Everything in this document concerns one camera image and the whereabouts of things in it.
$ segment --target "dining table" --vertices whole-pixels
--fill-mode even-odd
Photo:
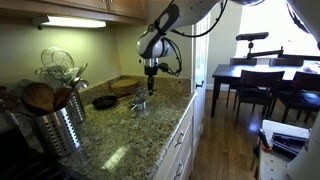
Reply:
[[[232,81],[240,79],[241,71],[259,71],[259,72],[275,72],[284,71],[283,83],[290,83],[297,71],[320,73],[317,72],[319,66],[269,66],[269,65],[229,65],[219,64],[212,74],[214,78],[213,96],[211,106],[211,117],[215,115],[217,99],[219,98],[221,84],[230,84]]]

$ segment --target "white cabinet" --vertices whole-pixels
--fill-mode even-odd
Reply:
[[[154,177],[155,180],[188,179],[190,176],[192,170],[193,106],[192,102]]]

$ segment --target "under-cabinet light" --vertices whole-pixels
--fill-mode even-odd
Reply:
[[[46,25],[79,28],[99,28],[106,26],[106,22],[103,21],[62,16],[42,16],[33,18],[32,21],[37,26]]]

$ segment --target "cabinet door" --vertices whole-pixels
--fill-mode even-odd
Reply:
[[[78,7],[83,9],[91,9],[106,12],[107,0],[38,0],[44,2],[50,2],[54,4],[62,4],[66,6]]]
[[[139,19],[145,19],[144,0],[107,0],[109,12]]]

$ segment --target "chair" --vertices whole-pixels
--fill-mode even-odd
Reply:
[[[246,59],[246,58],[230,58],[230,65],[256,65],[257,64],[257,58],[252,58],[252,59]],[[237,88],[240,87],[240,82],[239,80],[232,80],[229,88],[228,88],[228,95],[227,95],[227,104],[226,108],[228,108],[229,104],[229,96],[230,96],[230,90],[234,89],[236,90]],[[235,104],[237,102],[237,94],[235,94],[234,98],[234,104],[233,104],[233,110],[235,109]]]
[[[260,104],[263,105],[264,118],[270,113],[270,107],[274,100],[277,87],[282,80],[284,71],[278,72],[254,72],[241,71],[240,88],[237,89],[238,109],[236,116],[236,124],[238,124],[239,111],[241,103]],[[251,88],[248,86],[256,86],[260,88]]]
[[[298,116],[301,111],[306,111],[304,121],[307,122],[311,112],[320,110],[320,96],[308,92],[308,90],[320,91],[320,74],[296,72],[292,88],[291,92],[279,91],[276,96],[285,105],[281,123],[285,123],[290,109],[297,109]]]
[[[303,66],[303,62],[300,58],[272,58],[269,66]]]

